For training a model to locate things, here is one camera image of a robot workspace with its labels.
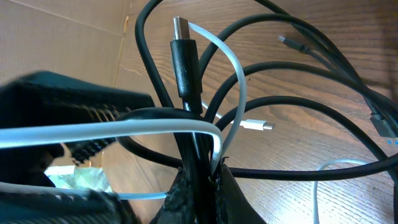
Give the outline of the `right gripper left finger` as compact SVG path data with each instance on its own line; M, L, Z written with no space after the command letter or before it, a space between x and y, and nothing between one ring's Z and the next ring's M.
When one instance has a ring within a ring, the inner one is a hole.
M185 169L179 167L163 204L150 224L195 224L196 220L193 187Z

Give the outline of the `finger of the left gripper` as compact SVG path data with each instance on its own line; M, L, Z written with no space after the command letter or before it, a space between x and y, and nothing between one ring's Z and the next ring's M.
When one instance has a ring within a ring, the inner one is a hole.
M1 127L108 122L124 113L153 106L154 101L147 93L39 71L1 87Z

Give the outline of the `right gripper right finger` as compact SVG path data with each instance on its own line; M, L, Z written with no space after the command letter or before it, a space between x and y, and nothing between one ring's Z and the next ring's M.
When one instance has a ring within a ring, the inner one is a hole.
M224 158L215 171L215 205L217 223L266 224L247 201Z

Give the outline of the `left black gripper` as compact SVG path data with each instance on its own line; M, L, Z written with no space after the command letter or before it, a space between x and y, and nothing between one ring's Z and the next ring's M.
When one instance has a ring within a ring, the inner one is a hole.
M1 182L54 187L44 170L64 156L60 144L1 150ZM1 223L140 223L129 202L106 193L87 197L6 192L1 187Z

